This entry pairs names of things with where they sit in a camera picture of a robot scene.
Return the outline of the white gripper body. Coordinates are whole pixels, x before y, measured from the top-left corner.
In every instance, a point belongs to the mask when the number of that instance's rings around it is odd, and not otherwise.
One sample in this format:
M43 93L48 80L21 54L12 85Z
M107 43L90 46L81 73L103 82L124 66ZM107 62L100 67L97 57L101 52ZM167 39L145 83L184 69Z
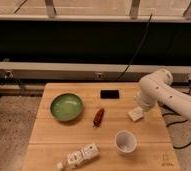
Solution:
M155 100L141 91L135 95L135 100L144 111L149 111L155 105Z

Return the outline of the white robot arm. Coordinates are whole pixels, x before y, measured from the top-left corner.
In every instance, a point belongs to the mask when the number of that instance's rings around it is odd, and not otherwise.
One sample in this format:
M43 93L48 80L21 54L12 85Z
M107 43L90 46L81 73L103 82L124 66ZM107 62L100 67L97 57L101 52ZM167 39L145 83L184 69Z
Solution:
M148 74L139 80L135 99L145 111L159 101L191 121L191 96L173 89L172 82L173 76L166 69Z

